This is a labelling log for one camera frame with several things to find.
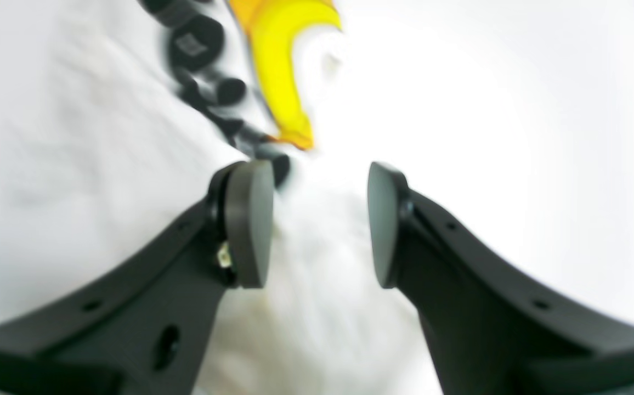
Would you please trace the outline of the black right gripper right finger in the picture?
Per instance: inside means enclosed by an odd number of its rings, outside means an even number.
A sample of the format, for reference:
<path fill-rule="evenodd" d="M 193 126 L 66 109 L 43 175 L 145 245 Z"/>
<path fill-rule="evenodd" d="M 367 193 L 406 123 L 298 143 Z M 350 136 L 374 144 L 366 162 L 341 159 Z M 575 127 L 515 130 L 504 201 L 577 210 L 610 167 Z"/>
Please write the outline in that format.
<path fill-rule="evenodd" d="M 382 162 L 373 265 L 416 308 L 445 394 L 634 394 L 634 326 L 539 283 Z"/>

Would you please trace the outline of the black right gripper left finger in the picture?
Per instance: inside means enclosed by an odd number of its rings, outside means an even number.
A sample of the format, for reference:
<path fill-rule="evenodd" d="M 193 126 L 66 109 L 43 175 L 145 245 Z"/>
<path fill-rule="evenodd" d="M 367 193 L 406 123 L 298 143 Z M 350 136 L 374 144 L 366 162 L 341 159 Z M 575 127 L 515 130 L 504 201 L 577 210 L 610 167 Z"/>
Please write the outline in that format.
<path fill-rule="evenodd" d="M 215 173 L 208 193 L 86 287 L 0 325 L 0 391 L 189 394 L 226 290 L 265 286 L 269 161 Z"/>

